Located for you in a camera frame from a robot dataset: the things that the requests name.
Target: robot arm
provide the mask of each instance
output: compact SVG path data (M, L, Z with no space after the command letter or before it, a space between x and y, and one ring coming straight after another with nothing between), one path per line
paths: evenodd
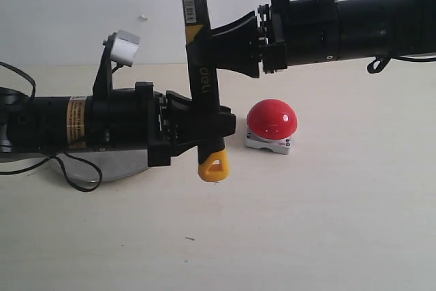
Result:
M132 65L139 44L124 31L104 42L88 97L36 97L30 76L0 63L33 85L30 97L0 88L0 162L147 149L148 165L156 167L197 147L201 167L215 161L213 154L236 130L236 117L219 103L217 69L259 78L260 66L271 74L293 65L375 57L368 71L378 73L392 59L435 61L410 56L436 53L436 0L271 0L216 29L210 28L206 0L183 1L192 99L155 91L152 82L113 89L112 74ZM200 171L205 181L226 176Z

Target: table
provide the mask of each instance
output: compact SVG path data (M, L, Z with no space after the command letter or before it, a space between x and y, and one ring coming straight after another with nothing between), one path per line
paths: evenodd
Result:
M219 184L199 180L195 150L90 194L49 166L1 177L0 290L434 290L435 66L370 75L369 61L219 71L238 117ZM38 95L88 95L97 68L26 71ZM137 65L114 85L137 80L189 95L186 65ZM289 155L243 146L250 107L271 97L298 116Z

